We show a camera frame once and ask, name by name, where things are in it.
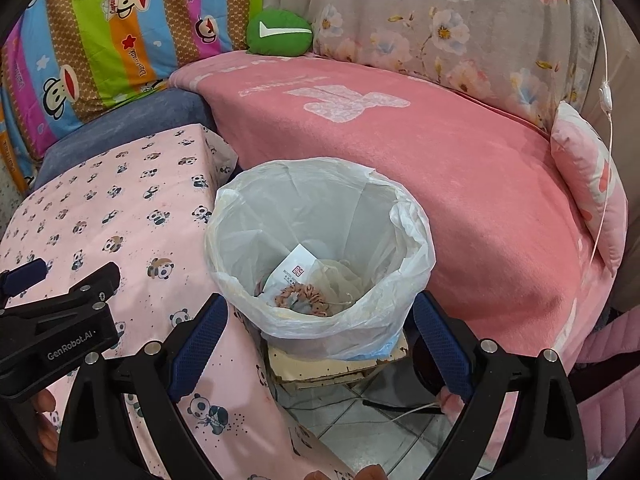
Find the tiled floor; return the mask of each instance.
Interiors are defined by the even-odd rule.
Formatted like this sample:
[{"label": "tiled floor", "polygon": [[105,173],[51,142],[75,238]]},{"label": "tiled floor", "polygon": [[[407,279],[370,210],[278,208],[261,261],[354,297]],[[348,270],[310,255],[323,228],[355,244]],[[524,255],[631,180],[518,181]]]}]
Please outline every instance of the tiled floor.
[{"label": "tiled floor", "polygon": [[[407,415],[380,412],[364,406],[363,399],[391,406],[422,406],[429,394],[415,379],[412,363],[405,359],[387,365],[373,380],[351,388],[326,386],[300,390],[290,396],[278,390],[278,402],[313,431],[354,471],[380,464],[389,480],[417,480],[444,443],[451,424],[443,415]],[[489,472],[482,460],[474,478]],[[599,470],[589,471],[595,480]]]}]

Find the pink fabric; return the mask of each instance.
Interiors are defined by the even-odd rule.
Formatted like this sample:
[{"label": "pink fabric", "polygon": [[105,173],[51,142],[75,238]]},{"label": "pink fabric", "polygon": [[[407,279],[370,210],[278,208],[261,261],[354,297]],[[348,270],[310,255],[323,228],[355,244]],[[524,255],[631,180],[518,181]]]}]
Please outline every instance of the pink fabric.
[{"label": "pink fabric", "polygon": [[[640,308],[588,336],[579,363],[599,363],[640,350]],[[578,405],[590,467],[613,458],[640,419],[640,367]]]},{"label": "pink fabric", "polygon": [[551,153],[594,240],[604,214],[598,252],[614,274],[625,251],[628,216],[625,190],[611,160],[605,212],[609,152],[591,125],[564,101],[558,107],[551,133]]},{"label": "pink fabric", "polygon": [[[50,271],[10,306],[64,294],[114,261],[122,279],[109,306],[120,341],[105,357],[134,354],[145,342],[164,340],[215,291],[204,229],[216,189],[235,162],[218,136],[191,125],[103,153],[35,191],[0,244],[0,269],[40,257]],[[55,421],[73,380],[72,372],[52,387]],[[136,398],[128,396],[127,403],[150,471],[168,478]],[[220,409],[211,415],[210,406]],[[300,480],[317,469],[335,480],[338,471],[351,473],[274,402],[261,358],[232,306],[194,394],[178,407],[225,480]]]},{"label": "pink fabric", "polygon": [[574,364],[612,277],[600,258],[586,269],[593,239],[535,129],[423,80],[321,58],[232,52],[170,84],[207,99],[244,168],[336,156],[401,182],[430,218],[429,289],[447,312],[508,351],[553,346]]}]

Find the blue cushion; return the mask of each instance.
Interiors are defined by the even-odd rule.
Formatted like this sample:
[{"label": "blue cushion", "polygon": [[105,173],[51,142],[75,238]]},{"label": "blue cushion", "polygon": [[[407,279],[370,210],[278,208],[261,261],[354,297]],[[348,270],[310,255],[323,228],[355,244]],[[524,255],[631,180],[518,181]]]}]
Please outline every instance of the blue cushion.
[{"label": "blue cushion", "polygon": [[178,88],[155,92],[97,118],[49,148],[33,189],[111,148],[171,128],[201,123],[217,131],[211,108],[198,94]]}]

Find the clear plastic bag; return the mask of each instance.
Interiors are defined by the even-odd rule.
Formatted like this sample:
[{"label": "clear plastic bag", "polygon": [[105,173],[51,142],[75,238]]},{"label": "clear plastic bag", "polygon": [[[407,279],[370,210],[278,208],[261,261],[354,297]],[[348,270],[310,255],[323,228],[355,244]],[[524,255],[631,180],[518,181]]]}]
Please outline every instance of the clear plastic bag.
[{"label": "clear plastic bag", "polygon": [[[346,264],[355,278],[345,281],[361,280],[364,295],[329,317],[255,298],[260,281],[298,244],[319,260]],[[402,330],[435,264],[429,221],[415,198],[375,170],[338,158],[267,162],[221,187],[206,253],[227,301],[273,345],[308,359],[345,360],[384,347]],[[337,280],[332,270],[324,276]]]}]

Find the pink blanket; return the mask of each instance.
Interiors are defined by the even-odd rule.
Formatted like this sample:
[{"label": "pink blanket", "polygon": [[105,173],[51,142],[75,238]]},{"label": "pink blanket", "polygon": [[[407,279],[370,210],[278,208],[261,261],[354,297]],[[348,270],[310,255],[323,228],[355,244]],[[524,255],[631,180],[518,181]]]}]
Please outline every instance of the pink blanket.
[{"label": "pink blanket", "polygon": [[243,168],[336,156],[404,184],[430,218],[429,289],[448,313],[508,351],[553,347],[574,364],[613,278],[598,254],[587,268],[593,239],[532,126],[423,80],[320,58],[231,52],[170,83],[207,99]]}]

